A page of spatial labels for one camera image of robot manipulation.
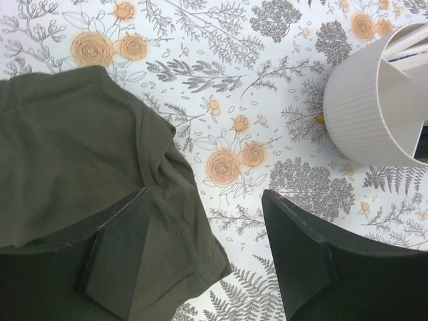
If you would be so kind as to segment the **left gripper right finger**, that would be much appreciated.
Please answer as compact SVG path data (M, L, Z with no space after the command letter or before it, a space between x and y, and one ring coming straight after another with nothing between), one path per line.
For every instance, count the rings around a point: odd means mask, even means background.
M427 253L374 241L262 195L288 320L426 320Z

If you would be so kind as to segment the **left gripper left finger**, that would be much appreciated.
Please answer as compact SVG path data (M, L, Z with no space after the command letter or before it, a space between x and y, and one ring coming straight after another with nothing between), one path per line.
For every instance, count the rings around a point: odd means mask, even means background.
M2 247L1 319L129 319L151 203L142 188L59 231Z

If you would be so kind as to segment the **white round organizer container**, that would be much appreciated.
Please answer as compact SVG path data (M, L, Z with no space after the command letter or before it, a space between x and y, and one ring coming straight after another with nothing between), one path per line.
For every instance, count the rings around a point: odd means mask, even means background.
M402 27L335 67L323 113L332 142L350 160L426 167L416 152L427 126L427 24Z

